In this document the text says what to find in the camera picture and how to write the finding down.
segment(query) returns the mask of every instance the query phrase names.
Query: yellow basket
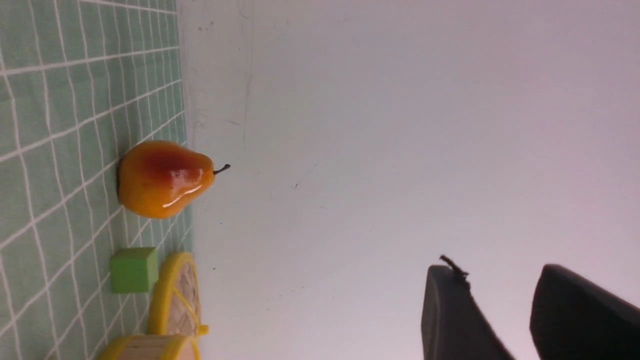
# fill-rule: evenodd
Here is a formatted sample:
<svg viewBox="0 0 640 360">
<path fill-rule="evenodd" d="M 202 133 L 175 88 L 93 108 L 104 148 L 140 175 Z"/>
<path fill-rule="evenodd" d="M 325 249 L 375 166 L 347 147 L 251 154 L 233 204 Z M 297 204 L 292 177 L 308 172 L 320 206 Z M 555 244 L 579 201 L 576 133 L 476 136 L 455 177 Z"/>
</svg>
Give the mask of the yellow basket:
<svg viewBox="0 0 640 360">
<path fill-rule="evenodd" d="M 147 333 L 199 338 L 209 333 L 200 322 L 200 290 L 193 256 L 173 253 L 163 263 L 149 308 Z"/>
<path fill-rule="evenodd" d="M 112 341 L 98 360 L 200 360 L 196 339 L 189 336 L 135 335 Z"/>
</svg>

